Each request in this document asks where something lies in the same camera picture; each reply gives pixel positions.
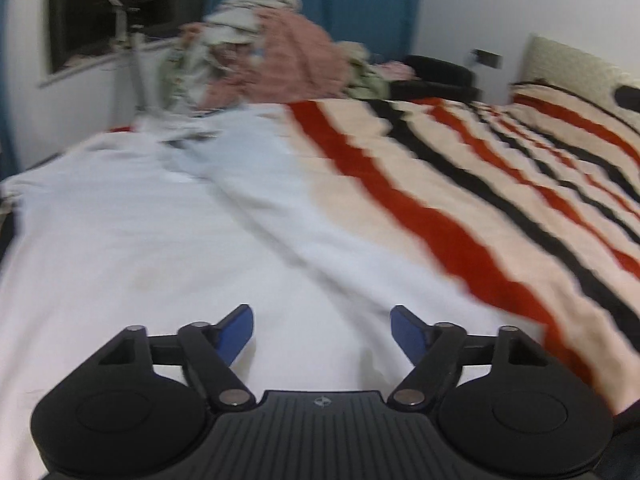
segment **pink garment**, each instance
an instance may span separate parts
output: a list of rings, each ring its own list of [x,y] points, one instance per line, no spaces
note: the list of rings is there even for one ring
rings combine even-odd
[[[416,79],[414,69],[399,61],[389,61],[380,65],[374,65],[373,70],[378,72],[382,79],[387,81],[411,81]]]
[[[349,67],[322,27],[287,9],[255,9],[264,35],[264,60],[255,66],[240,49],[234,72],[209,85],[201,108],[223,108],[241,98],[289,103],[340,97]]]

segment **beige headboard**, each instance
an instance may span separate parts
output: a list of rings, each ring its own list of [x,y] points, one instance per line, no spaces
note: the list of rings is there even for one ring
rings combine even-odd
[[[534,36],[525,54],[521,77],[523,81],[544,79],[601,106],[636,129],[640,128],[640,114],[620,108],[613,100],[613,92],[618,86],[640,88],[640,79],[599,57]]]

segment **electrical outlet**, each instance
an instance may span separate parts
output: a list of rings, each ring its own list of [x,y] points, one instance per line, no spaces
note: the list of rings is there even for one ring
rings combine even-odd
[[[491,68],[500,68],[502,65],[502,56],[494,54],[493,52],[476,48],[472,50],[471,53],[475,56],[476,63],[481,65],[490,66]]]

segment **white wall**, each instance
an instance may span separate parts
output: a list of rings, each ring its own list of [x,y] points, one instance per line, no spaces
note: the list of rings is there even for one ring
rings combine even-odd
[[[480,48],[504,56],[477,66],[483,100],[504,103],[530,33],[561,41],[640,75],[640,0],[422,0],[414,54],[465,64]]]
[[[129,69],[111,61],[46,86],[48,0],[8,0],[7,89],[21,168],[87,138],[129,124],[135,97]],[[151,72],[162,51],[145,53]]]

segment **striped bedsheet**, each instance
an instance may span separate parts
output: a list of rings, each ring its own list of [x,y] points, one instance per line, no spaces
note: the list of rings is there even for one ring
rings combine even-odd
[[[635,130],[539,84],[505,107],[321,100],[287,116],[330,219],[542,323],[614,412],[640,398]]]

